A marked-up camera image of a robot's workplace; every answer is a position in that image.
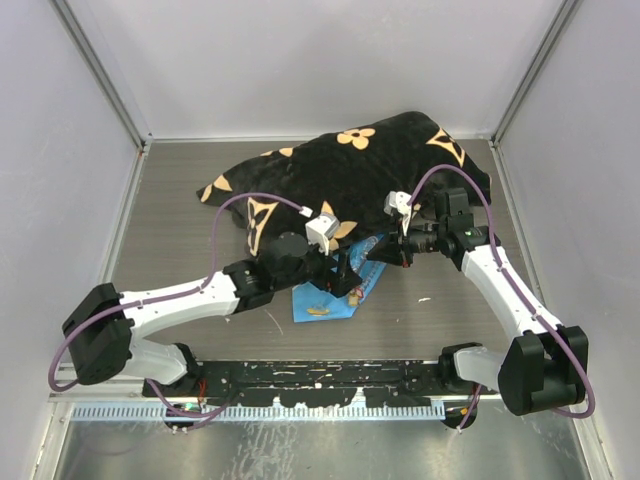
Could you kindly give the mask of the large metal keyring with rings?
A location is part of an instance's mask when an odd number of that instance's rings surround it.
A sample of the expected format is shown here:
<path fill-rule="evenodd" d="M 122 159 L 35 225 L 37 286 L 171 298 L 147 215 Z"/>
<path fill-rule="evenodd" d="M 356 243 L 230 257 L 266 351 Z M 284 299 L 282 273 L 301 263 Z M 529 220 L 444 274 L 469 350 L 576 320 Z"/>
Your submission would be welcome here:
<path fill-rule="evenodd" d="M 376 246 L 378 241 L 378 236 L 370 236 L 365 240 L 354 243 L 350 247 L 350 264 L 354 270 L 360 269 L 367 262 L 367 255 Z"/>

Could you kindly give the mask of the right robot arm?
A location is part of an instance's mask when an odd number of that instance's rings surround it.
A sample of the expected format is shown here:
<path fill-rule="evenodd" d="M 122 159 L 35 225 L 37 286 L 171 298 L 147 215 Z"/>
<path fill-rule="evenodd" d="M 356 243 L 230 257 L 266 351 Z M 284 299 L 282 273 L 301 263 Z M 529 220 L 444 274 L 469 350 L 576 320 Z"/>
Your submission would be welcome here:
<path fill-rule="evenodd" d="M 443 348 L 437 364 L 442 388 L 459 394 L 485 387 L 499 393 L 517 416 L 545 410 L 568 415 L 569 406 L 580 403 L 591 414 L 586 333 L 564 326 L 537 300 L 489 227 L 475 224 L 466 191 L 440 193 L 435 223 L 422 227 L 410 224 L 409 200 L 405 192 L 387 195 L 384 211 L 392 227 L 368 259 L 408 267 L 416 254 L 444 255 L 479 290 L 510 341 L 504 353 L 476 342 Z"/>

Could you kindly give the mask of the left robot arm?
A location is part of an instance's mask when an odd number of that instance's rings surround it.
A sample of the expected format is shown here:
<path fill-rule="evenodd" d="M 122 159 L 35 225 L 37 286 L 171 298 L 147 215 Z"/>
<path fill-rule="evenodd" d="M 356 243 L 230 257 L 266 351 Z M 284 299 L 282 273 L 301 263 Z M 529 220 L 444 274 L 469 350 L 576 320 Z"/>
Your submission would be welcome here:
<path fill-rule="evenodd" d="M 123 374 L 150 379 L 178 396 L 194 393 L 200 367 L 184 344 L 163 345 L 150 335 L 206 317 L 228 317 L 269 304 L 275 293 L 306 283 L 336 298 L 362 282 L 349 255 L 328 255 L 298 234 L 286 233 L 257 257 L 234 262 L 211 278 L 156 290 L 118 292 L 95 286 L 62 325 L 79 385 Z"/>

